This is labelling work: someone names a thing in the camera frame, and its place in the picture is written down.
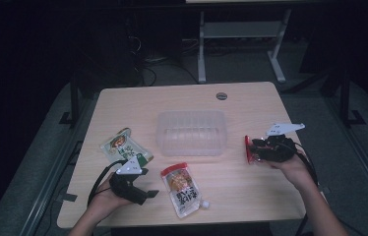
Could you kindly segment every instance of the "small round hole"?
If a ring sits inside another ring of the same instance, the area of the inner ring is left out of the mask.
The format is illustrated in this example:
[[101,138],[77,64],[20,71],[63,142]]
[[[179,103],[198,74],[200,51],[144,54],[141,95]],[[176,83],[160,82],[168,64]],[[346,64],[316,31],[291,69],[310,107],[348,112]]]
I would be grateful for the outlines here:
[[227,94],[224,92],[218,92],[215,97],[219,100],[226,100],[227,99]]

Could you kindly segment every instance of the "white tag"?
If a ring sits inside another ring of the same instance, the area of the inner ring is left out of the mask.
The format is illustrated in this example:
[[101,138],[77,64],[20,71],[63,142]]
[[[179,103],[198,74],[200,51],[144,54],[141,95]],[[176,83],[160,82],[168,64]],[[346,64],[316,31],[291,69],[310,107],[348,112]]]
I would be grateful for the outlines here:
[[274,124],[268,131],[268,136],[283,135],[291,131],[301,130],[305,128],[304,124]]
[[118,175],[127,175],[127,174],[141,174],[142,169],[141,165],[139,165],[138,157],[132,157],[128,162],[126,162],[122,167],[120,167],[116,173]]

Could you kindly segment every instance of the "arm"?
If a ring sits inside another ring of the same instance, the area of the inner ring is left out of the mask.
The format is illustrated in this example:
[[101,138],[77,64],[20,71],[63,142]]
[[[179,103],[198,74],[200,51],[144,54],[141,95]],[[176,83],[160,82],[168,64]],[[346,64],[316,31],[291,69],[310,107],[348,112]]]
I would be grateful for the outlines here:
[[282,163],[270,161],[267,161],[267,163],[280,169],[287,180],[299,191],[310,223],[313,226],[314,235],[347,235],[347,232],[313,182],[305,164],[297,155]]
[[112,174],[98,187],[92,202],[84,214],[70,231],[70,236],[92,235],[95,227],[117,208],[130,204],[131,202],[117,197],[111,190],[108,180]]

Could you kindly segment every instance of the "person's left hand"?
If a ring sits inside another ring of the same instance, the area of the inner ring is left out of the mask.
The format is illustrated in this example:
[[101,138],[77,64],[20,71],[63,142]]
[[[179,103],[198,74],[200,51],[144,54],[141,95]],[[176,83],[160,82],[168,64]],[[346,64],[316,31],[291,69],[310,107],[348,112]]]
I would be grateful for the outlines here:
[[94,195],[94,198],[92,198],[92,202],[70,231],[70,236],[92,235],[92,231],[99,222],[108,217],[117,208],[132,203],[116,196],[110,190],[109,180],[112,175],[113,173],[111,173],[108,178],[98,186],[96,194]]
[[89,211],[94,220],[100,222],[108,217],[114,210],[124,205],[131,204],[132,202],[116,196],[110,190],[109,180],[113,173],[97,188],[97,194],[92,198],[87,211]]

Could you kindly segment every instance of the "red object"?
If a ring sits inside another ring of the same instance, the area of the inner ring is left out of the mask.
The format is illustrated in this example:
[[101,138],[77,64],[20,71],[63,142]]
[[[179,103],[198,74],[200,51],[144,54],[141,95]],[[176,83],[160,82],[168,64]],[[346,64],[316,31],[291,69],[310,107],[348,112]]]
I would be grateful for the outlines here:
[[249,136],[245,136],[245,147],[246,147],[246,158],[248,159],[248,164],[253,164],[255,162],[255,158],[252,155],[251,150],[249,149],[251,139]]
[[169,167],[167,167],[166,169],[162,170],[160,172],[160,175],[163,177],[165,175],[167,175],[168,173],[177,170],[177,169],[185,169],[187,168],[187,163],[183,162],[183,163],[179,163],[179,164],[175,164],[175,165],[171,165]]

